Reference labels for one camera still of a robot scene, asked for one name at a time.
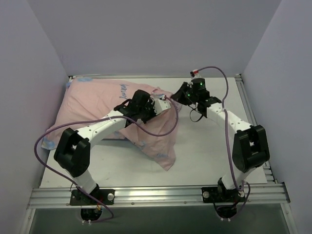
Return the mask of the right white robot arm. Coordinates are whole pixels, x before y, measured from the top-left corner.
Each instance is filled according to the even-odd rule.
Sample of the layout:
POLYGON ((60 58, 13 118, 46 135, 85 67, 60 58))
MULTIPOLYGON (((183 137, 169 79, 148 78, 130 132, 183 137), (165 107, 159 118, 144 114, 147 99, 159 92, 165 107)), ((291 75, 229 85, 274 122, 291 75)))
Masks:
POLYGON ((185 106, 194 105, 196 112, 224 128, 230 172, 219 180, 216 195, 228 201, 234 196, 234 189, 240 191, 246 177, 270 159, 265 128, 228 111, 224 99, 210 95, 203 78, 184 82, 171 98, 185 106))

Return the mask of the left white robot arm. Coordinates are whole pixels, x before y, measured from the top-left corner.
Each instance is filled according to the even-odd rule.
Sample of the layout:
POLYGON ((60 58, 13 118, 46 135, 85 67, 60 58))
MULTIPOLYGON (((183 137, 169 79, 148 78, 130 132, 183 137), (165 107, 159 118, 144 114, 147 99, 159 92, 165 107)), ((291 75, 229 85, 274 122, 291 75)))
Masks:
POLYGON ((141 120, 146 122, 160 114, 156 109, 159 100, 143 90, 137 90, 132 99, 127 99, 100 122, 73 130, 63 131, 54 154, 54 160, 71 176, 76 186, 82 188, 81 199, 86 204, 98 200, 97 183, 88 171, 91 148, 115 131, 141 120))

